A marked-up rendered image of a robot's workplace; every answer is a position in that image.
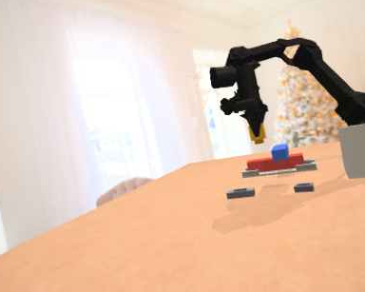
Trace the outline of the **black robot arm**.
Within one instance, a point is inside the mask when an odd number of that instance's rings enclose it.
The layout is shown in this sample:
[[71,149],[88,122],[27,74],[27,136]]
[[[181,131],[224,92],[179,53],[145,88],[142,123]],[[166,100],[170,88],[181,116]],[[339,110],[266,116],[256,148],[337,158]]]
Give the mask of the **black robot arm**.
[[[283,52],[286,47],[300,45],[293,58],[288,58]],[[224,67],[210,68],[211,87],[230,88],[257,82],[255,69],[261,66],[260,61],[273,57],[281,58],[287,65],[302,70],[309,70],[322,86],[337,102],[335,113],[342,121],[351,126],[365,124],[365,92],[354,91],[332,68],[322,59],[321,49],[314,40],[307,38],[278,39],[275,42],[246,48],[232,47],[229,50]],[[233,113],[233,105],[240,101],[239,94],[229,100],[221,99],[220,108],[225,115]]]

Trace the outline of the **orange rectangular block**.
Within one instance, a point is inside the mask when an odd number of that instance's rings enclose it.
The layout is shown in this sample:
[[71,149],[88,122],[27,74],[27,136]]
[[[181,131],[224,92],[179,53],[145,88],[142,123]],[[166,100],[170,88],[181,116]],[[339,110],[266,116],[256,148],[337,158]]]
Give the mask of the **orange rectangular block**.
[[260,124],[259,137],[254,136],[250,126],[248,127],[248,129],[249,129],[251,141],[254,141],[255,145],[264,143],[263,139],[265,139],[266,136],[265,136],[263,124]]

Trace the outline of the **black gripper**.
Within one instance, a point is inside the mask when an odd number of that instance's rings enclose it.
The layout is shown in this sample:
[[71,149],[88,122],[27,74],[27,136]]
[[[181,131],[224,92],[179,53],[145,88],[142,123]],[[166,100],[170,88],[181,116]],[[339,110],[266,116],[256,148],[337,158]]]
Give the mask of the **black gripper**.
[[240,101],[233,105],[234,113],[244,111],[240,117],[247,120],[255,137],[259,137],[260,124],[263,124],[267,105],[262,103],[259,97],[257,82],[249,82],[238,86],[236,89]]

